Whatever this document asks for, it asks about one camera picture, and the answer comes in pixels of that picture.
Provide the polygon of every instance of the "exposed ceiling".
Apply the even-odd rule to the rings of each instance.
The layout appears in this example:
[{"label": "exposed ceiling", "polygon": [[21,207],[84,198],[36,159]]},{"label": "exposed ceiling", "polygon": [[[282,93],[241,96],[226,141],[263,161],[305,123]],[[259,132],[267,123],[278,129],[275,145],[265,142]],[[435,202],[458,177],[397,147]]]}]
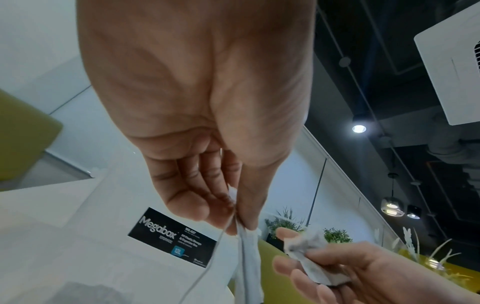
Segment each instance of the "exposed ceiling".
[{"label": "exposed ceiling", "polygon": [[[474,176],[480,170],[469,171],[471,159],[452,164],[428,153],[433,132],[439,132],[432,118],[442,108],[414,43],[416,34],[476,2],[318,0],[306,126],[375,207],[389,194],[387,173],[400,175],[395,196],[422,208],[423,217],[386,217],[399,235],[403,226],[414,227],[427,254],[453,238],[447,247],[462,255],[451,262],[480,270],[480,177]],[[351,59],[351,72],[339,65],[339,49]],[[351,131],[353,114],[369,111],[352,75],[380,124],[367,134]],[[453,142],[474,147],[479,127],[462,125]],[[401,161],[392,163],[390,146],[379,140],[382,131]],[[418,189],[409,172],[422,181]],[[428,208],[435,217],[426,216]]]}]

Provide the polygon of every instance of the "floor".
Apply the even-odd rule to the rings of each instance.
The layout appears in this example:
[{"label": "floor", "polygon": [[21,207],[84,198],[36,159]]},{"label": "floor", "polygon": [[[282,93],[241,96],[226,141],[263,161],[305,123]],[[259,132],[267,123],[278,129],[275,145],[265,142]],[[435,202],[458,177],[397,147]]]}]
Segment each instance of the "floor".
[{"label": "floor", "polygon": [[27,173],[9,181],[0,182],[1,189],[16,190],[91,178],[86,173],[70,166],[58,158],[43,153]]}]

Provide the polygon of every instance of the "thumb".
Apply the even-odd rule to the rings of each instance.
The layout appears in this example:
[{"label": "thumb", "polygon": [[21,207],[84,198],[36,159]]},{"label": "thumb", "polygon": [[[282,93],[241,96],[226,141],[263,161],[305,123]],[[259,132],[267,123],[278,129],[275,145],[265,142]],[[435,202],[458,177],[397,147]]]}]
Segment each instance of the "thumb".
[{"label": "thumb", "polygon": [[314,249],[306,257],[319,265],[347,265],[365,269],[378,256],[381,248],[369,242],[328,244],[324,249]]},{"label": "thumb", "polygon": [[236,198],[237,214],[245,228],[255,230],[259,225],[259,215],[269,193],[270,184],[283,162],[255,167],[243,165],[238,183]]}]

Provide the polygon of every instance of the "ceiling pipe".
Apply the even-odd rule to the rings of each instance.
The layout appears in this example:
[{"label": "ceiling pipe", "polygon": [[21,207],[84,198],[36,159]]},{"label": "ceiling pipe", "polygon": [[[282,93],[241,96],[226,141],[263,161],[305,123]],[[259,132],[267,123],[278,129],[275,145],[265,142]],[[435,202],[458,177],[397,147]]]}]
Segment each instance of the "ceiling pipe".
[{"label": "ceiling pipe", "polygon": [[[317,10],[317,12],[318,12],[319,15],[320,15],[321,20],[323,21],[323,24],[325,25],[326,29],[328,30],[328,33],[330,34],[330,37],[331,37],[331,39],[333,40],[333,43],[335,44],[336,49],[337,49],[338,53],[340,54],[340,57],[341,57],[341,58],[345,57],[342,49],[340,48],[340,45],[339,45],[337,39],[335,38],[335,35],[334,35],[333,32],[332,32],[332,29],[330,28],[329,23],[327,22],[327,19],[326,19],[326,17],[325,17],[325,14],[323,13],[322,9],[320,8],[320,5],[317,4],[316,10]],[[374,111],[372,110],[372,107],[370,106],[370,103],[369,103],[369,101],[368,101],[365,93],[363,92],[362,88],[360,87],[359,82],[357,81],[357,78],[355,77],[355,74],[353,73],[351,67],[350,67],[350,66],[347,66],[347,67],[345,67],[345,68],[346,68],[346,69],[348,70],[348,72],[350,73],[351,78],[352,78],[353,82],[355,83],[356,88],[358,89],[358,92],[360,93],[362,99],[365,101],[365,104],[367,105],[368,110],[370,111],[373,120],[374,120],[374,121],[376,122],[376,124],[378,125],[378,128],[379,128],[381,134],[382,134],[383,136],[386,136],[386,133],[385,133],[382,125],[380,124],[380,122],[379,122],[379,120],[377,119]],[[410,179],[411,179],[411,180],[415,180],[414,176],[410,173],[410,171],[408,170],[407,166],[406,166],[405,163],[402,161],[402,159],[400,158],[399,154],[397,153],[397,151],[395,150],[395,148],[393,147],[393,145],[392,145],[391,142],[388,143],[388,147],[392,150],[392,152],[393,152],[393,154],[395,155],[395,157],[398,159],[398,161],[400,162],[400,164],[402,165],[402,167],[403,167],[403,168],[405,169],[405,171],[408,173],[408,175],[410,176]],[[427,200],[425,200],[425,197],[424,197],[422,191],[420,190],[420,186],[416,186],[416,188],[417,188],[417,190],[418,190],[418,192],[419,192],[419,194],[420,194],[420,196],[421,196],[421,198],[422,198],[422,200],[423,200],[423,202],[424,202],[424,204],[425,204],[425,206],[426,206],[426,208],[427,208],[428,213],[432,213],[429,205],[427,204]],[[439,222],[437,221],[437,219],[434,218],[434,217],[433,217],[432,219],[433,219],[433,221],[435,222],[435,224],[437,225],[439,231],[443,234],[443,237],[444,237],[445,239],[448,239],[447,234],[446,234],[445,231],[442,229],[442,227],[440,226],[440,224],[439,224]]]},{"label": "ceiling pipe", "polygon": [[368,21],[370,22],[370,25],[373,29],[373,33],[375,34],[375,37],[376,39],[378,40],[378,43],[380,44],[381,46],[381,49],[383,50],[383,52],[385,53],[385,56],[386,56],[386,59],[388,60],[388,63],[390,64],[390,67],[391,69],[393,70],[393,73],[396,75],[396,76],[399,76],[399,75],[402,75],[402,74],[405,74],[407,72],[410,72],[411,70],[414,70],[416,68],[420,68],[420,67],[423,67],[424,66],[424,63],[423,62],[419,62],[411,67],[408,67],[406,69],[403,69],[401,71],[399,71],[394,63],[394,60],[392,59],[392,56],[390,55],[390,52],[389,50],[387,49],[387,45],[385,44],[385,40],[384,38],[382,37],[382,34],[380,32],[380,29],[379,27],[377,26],[377,23],[375,22],[375,19],[374,17],[372,16],[372,13],[370,11],[370,8],[369,6],[367,5],[367,2],[365,0],[359,0],[360,1],[360,4],[361,6],[363,7],[363,10],[365,11],[365,14],[366,14],[366,17],[368,18]]}]

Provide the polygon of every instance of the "dark ceiling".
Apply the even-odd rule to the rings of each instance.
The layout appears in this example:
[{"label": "dark ceiling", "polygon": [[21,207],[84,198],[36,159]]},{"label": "dark ceiling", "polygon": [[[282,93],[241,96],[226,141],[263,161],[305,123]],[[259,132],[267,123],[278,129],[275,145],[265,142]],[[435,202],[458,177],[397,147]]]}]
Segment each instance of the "dark ceiling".
[{"label": "dark ceiling", "polygon": [[[478,1],[318,0],[315,54],[354,114],[366,113],[369,109],[348,69],[339,66],[338,47],[351,59],[351,71],[380,123],[414,111],[440,108],[414,36]],[[394,168],[391,150],[379,143],[380,129],[373,129],[368,137],[384,163],[390,170],[399,172],[402,187],[411,188],[406,170],[399,169],[398,160]],[[395,134],[388,135],[395,142]],[[421,194],[412,192],[410,204],[424,208],[423,195],[434,216],[426,216],[426,210],[423,211],[426,218],[422,220],[427,223],[428,235],[438,244],[452,238],[449,248],[463,254],[463,258],[454,262],[480,270],[480,192],[468,182],[471,178],[462,165],[447,164],[427,153],[427,140],[421,145],[418,143],[394,147],[408,171],[422,181]]]}]

